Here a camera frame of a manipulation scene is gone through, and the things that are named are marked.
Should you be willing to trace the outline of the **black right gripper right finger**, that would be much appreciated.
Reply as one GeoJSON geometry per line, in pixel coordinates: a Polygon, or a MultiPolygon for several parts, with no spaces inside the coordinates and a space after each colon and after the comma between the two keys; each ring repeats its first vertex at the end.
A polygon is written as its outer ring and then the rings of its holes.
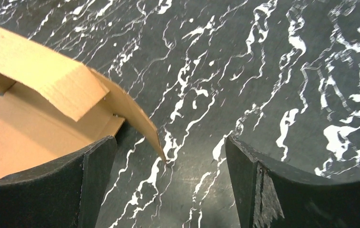
{"type": "Polygon", "coordinates": [[[341,183],[261,153],[230,135],[225,141],[243,228],[360,228],[360,181],[341,183]]]}

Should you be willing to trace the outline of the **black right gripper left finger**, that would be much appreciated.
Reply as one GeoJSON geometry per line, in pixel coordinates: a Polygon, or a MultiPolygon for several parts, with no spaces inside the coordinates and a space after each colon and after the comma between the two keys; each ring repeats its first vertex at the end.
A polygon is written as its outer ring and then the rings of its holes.
{"type": "Polygon", "coordinates": [[[107,136],[0,179],[0,228],[93,228],[117,152],[107,136]]]}

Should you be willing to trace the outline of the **brown cardboard box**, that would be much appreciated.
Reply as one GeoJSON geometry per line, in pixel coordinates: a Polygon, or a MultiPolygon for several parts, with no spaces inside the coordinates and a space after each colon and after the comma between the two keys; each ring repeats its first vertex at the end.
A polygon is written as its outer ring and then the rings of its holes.
{"type": "Polygon", "coordinates": [[[166,160],[156,126],[117,83],[0,27],[0,179],[115,136],[124,121],[166,160]]]}

